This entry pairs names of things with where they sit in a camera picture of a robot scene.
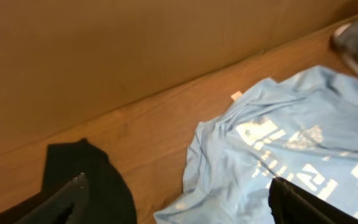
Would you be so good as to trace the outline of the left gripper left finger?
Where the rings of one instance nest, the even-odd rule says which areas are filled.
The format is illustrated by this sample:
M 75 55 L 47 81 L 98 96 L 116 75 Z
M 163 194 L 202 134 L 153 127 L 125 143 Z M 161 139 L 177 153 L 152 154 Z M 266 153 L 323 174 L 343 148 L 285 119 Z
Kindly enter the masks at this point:
M 68 181 L 63 187 L 21 217 L 17 224 L 81 223 L 89 200 L 88 179 L 84 173 Z

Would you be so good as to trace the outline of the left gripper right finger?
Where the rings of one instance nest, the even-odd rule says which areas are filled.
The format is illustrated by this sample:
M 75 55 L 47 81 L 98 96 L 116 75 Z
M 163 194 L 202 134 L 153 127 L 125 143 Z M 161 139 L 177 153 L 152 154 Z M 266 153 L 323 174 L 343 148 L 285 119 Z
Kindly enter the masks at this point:
M 358 219 L 281 177 L 270 184 L 268 205 L 275 224 L 358 224 Z

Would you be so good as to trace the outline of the light blue printed t-shirt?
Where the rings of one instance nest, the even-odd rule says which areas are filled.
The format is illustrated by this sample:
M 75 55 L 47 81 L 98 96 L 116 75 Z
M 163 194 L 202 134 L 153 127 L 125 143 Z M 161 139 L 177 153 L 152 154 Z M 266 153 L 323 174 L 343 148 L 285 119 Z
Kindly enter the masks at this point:
M 276 177 L 358 219 L 358 79 L 322 66 L 266 78 L 199 123 L 183 193 L 155 221 L 272 223 Z

